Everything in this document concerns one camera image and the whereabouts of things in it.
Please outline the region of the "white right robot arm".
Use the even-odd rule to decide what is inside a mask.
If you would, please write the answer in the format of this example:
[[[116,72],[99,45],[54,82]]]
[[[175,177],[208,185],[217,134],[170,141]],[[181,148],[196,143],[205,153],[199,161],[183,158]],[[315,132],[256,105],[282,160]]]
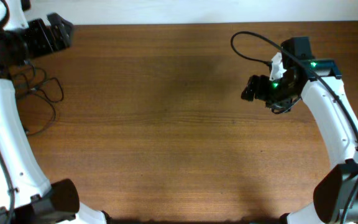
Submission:
[[[317,59],[308,37],[293,37],[263,63],[270,74],[249,78],[241,98],[261,100],[274,114],[299,101],[311,111],[324,140],[331,170],[306,207],[277,223],[358,223],[358,119],[347,99],[342,74],[332,59]]]

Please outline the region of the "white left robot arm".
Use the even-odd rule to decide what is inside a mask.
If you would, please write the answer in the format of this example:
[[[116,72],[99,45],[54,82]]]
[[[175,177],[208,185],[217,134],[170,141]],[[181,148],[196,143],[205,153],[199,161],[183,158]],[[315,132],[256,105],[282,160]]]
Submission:
[[[3,1],[0,17],[0,223],[107,223],[79,200],[70,179],[51,183],[32,153],[17,110],[12,66],[71,46],[73,24],[56,13],[26,21],[29,1]]]

